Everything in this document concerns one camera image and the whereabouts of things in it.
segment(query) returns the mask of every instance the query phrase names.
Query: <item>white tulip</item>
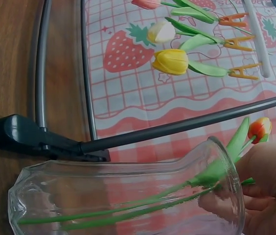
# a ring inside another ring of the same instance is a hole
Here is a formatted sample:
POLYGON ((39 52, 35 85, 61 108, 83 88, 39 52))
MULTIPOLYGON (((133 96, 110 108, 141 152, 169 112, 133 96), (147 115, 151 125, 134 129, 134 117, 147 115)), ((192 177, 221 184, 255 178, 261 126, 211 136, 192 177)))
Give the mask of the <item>white tulip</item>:
POLYGON ((165 43, 175 38, 175 28, 171 22, 162 21, 154 24, 148 30, 148 40, 152 43, 165 43))

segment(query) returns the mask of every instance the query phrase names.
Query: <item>yellow tulip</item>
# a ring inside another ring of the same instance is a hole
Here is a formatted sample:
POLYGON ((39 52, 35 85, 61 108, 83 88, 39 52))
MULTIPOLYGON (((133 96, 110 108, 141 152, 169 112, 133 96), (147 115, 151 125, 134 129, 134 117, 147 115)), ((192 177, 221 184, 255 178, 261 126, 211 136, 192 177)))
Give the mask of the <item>yellow tulip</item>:
POLYGON ((188 69, 188 56, 179 49, 166 49, 154 54, 152 67, 170 75, 182 75, 188 69))

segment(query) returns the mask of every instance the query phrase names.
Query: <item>white plastic rod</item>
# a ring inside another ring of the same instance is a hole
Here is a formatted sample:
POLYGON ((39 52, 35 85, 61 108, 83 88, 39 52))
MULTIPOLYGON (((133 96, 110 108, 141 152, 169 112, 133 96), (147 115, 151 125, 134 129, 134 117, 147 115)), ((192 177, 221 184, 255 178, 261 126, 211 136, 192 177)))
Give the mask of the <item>white plastic rod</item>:
POLYGON ((259 62, 262 64, 260 66, 260 72, 263 77, 271 76, 271 63, 266 49, 265 40, 263 37, 262 29, 260 23, 257 19, 253 4, 251 0, 242 0, 245 11, 249 15, 250 30, 255 36, 254 45, 256 50, 256 55, 259 62))

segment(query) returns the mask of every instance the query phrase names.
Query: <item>pink wavy stripe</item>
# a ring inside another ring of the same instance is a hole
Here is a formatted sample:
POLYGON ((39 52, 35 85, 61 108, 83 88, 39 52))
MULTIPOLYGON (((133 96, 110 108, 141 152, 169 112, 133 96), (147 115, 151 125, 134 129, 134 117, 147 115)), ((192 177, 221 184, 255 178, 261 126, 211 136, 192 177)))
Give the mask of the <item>pink wavy stripe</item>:
MULTIPOLYGON (((276 86, 276 84, 273 83, 273 82, 266 82, 266 81, 265 81, 264 83, 274 84, 274 85, 276 86)), ((243 93, 247 93, 247 92, 253 90, 255 87, 256 87, 256 85, 250 87, 250 89, 247 89, 247 90, 245 90, 245 91, 238 91, 237 89, 231 88, 231 87, 226 87, 226 89, 233 90, 233 91, 236 91, 236 92, 240 92, 241 94, 243 94, 243 93)), ((201 98, 201 99, 200 99, 200 98, 193 97, 193 96, 178 96, 178 97, 174 97, 174 98, 171 98, 171 99, 169 99, 169 100, 163 102, 162 105, 161 105, 159 108, 148 109, 147 111, 158 110, 158 109, 160 109, 161 107, 165 106, 165 105, 168 104, 170 101, 172 101, 172 100, 174 100, 174 99, 176 99, 176 98, 190 98, 191 100, 195 100, 195 101, 204 101, 204 100, 210 99, 214 94, 216 94, 217 92, 219 92, 220 90, 223 90, 223 89, 224 89, 224 88, 219 88, 219 89, 217 89, 217 90, 215 90, 215 91, 213 91, 213 92, 210 92, 208 97, 206 97, 206 98, 201 98)), ((126 107, 126 109, 127 109, 127 108, 133 108, 133 107, 135 107, 135 108, 137 108, 137 109, 140 109, 140 110, 146 111, 146 109, 143 108, 142 106, 128 106, 128 107, 126 107)), ((110 115, 109 118, 113 118, 113 117, 119 115, 119 114, 120 114, 121 112, 123 112, 124 110, 125 110, 125 109, 120 110, 120 111, 113 112, 113 115, 110 115)), ((96 119, 107 119, 106 117, 101 117, 101 115, 97 115, 97 116, 95 116, 95 118, 96 118, 96 119)))
POLYGON ((179 121, 187 118, 194 118, 194 117, 198 117, 198 116, 202 116, 210 113, 215 113, 217 111, 248 104, 259 100, 264 100, 268 97, 274 97, 274 96, 276 96, 276 93, 272 91, 263 91, 254 100, 249 102, 238 101, 232 98, 224 98, 224 99, 221 99, 219 102, 217 102, 212 108, 207 110, 193 111, 187 108, 175 108, 170 110, 164 116, 162 116, 157 120, 140 120, 135 117, 126 117, 120 120, 116 125, 114 125, 111 128, 97 130, 97 134, 102 138, 102 137, 113 136, 122 132, 141 130, 151 126, 163 125, 163 124, 167 124, 167 123, 171 123, 171 122, 175 122, 175 121, 179 121))

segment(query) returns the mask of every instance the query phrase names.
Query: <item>tulip bud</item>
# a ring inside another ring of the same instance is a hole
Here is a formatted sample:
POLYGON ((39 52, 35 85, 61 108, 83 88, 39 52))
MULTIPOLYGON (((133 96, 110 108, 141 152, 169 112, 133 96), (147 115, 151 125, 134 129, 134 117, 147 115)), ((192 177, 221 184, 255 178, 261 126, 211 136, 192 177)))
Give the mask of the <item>tulip bud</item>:
POLYGON ((161 5, 161 0, 132 0, 132 4, 147 10, 154 10, 161 5))
POLYGON ((155 61, 152 67, 170 75, 182 75, 188 69, 188 56, 179 49, 166 49, 154 54, 155 61))
POLYGON ((268 117, 262 117, 251 123, 249 126, 248 137, 251 139, 255 136, 253 144, 259 143, 259 141, 264 137, 264 135, 269 135, 272 130, 272 123, 268 117))
POLYGON ((171 22, 162 21, 154 24, 148 30, 147 39, 152 43, 165 43, 175 38, 175 28, 171 22))

